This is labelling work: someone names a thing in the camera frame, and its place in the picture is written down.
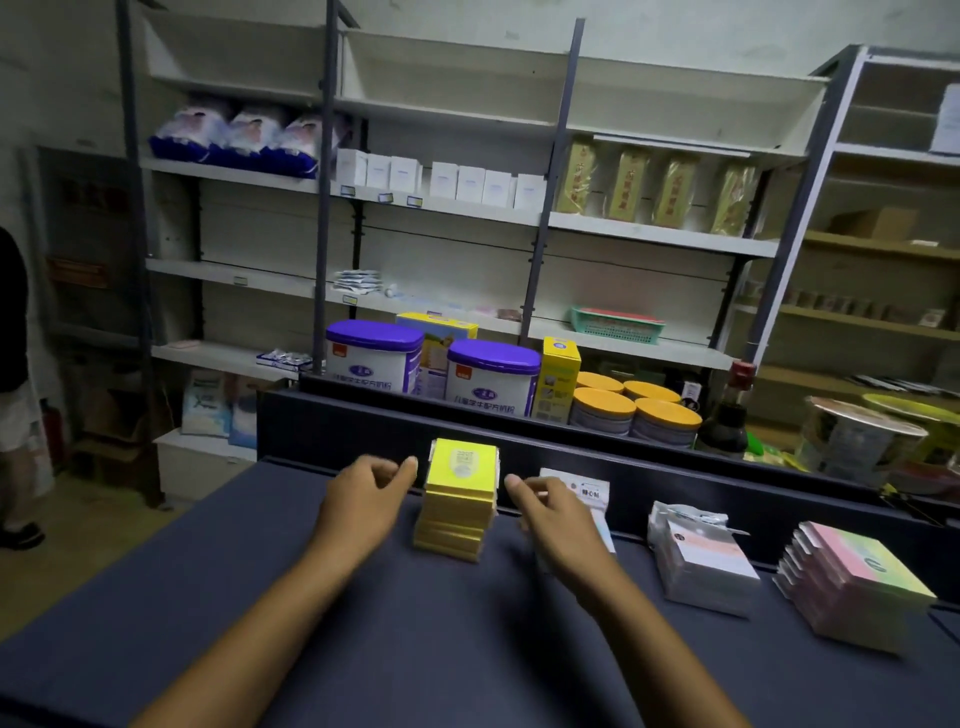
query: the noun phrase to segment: white shorts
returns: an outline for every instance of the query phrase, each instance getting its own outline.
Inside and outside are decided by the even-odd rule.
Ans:
[[[30,382],[0,392],[0,452],[20,449],[30,440]]]

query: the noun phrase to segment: person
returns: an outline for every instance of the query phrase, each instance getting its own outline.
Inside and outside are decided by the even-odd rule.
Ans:
[[[26,550],[43,543],[31,522],[35,479],[27,381],[27,268],[16,241],[0,228],[0,548]]]
[[[254,726],[326,609],[390,533],[416,477],[414,457],[397,465],[364,455],[340,472],[300,560],[132,728]],[[504,484],[540,552],[600,626],[646,725],[749,726],[560,480],[508,475]]]

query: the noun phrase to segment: forearm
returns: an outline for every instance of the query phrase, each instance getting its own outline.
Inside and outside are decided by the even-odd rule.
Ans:
[[[353,569],[345,554],[305,556],[132,726],[256,725]]]
[[[596,574],[585,586],[581,602],[603,631],[647,725],[750,725],[680,635],[617,564]]]

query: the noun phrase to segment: floor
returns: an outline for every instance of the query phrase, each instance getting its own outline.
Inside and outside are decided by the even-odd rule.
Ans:
[[[60,475],[37,506],[46,541],[31,551],[0,550],[0,641],[176,516],[148,508],[134,491]]]

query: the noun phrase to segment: round canister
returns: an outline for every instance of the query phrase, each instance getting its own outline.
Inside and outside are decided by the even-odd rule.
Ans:
[[[704,421],[696,412],[674,401],[646,398],[637,400],[634,407],[630,436],[659,445],[692,448],[697,429]]]
[[[580,387],[573,392],[570,424],[608,435],[626,435],[634,410],[634,403],[623,395]]]
[[[651,384],[649,381],[623,382],[623,396],[631,400],[662,400],[672,401],[674,404],[680,402],[680,395],[672,389]]]
[[[446,352],[447,401],[501,415],[529,417],[540,355],[495,341],[461,339]]]
[[[881,488],[926,437],[926,430],[881,412],[822,397],[806,398],[795,457],[813,473]]]
[[[612,376],[597,375],[593,372],[581,372],[578,374],[577,387],[601,389],[604,392],[613,392],[616,395],[622,394],[623,392],[623,384],[618,382]]]
[[[949,468],[960,452],[960,415],[923,402],[890,395],[864,395],[867,406],[898,420],[920,426],[929,434],[903,466],[890,475],[890,482],[905,493],[934,495],[960,484]]]
[[[413,392],[423,332],[377,321],[338,321],[326,328],[325,373],[383,392]]]

